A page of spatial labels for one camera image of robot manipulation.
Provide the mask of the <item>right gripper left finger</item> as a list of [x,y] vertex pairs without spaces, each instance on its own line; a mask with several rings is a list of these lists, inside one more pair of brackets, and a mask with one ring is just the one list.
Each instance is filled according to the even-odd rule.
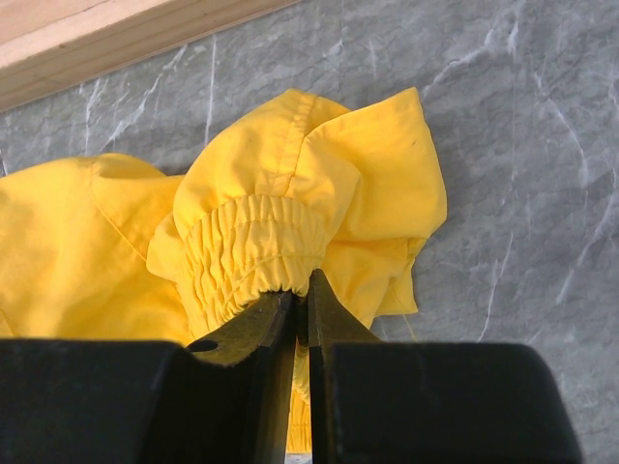
[[189,346],[5,339],[5,463],[281,463],[294,298],[262,295]]

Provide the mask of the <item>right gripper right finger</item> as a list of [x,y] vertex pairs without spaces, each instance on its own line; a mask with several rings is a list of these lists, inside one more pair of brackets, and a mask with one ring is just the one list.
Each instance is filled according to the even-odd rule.
[[307,296],[317,463],[579,463],[554,377],[514,343],[386,342],[315,271]]

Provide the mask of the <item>yellow shorts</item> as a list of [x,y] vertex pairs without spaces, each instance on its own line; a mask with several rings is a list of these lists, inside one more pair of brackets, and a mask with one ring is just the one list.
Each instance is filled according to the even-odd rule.
[[289,90],[181,175],[123,154],[1,181],[1,343],[189,346],[262,295],[294,298],[285,455],[311,450],[313,272],[367,329],[416,310],[411,270],[447,216],[419,92],[351,110]]

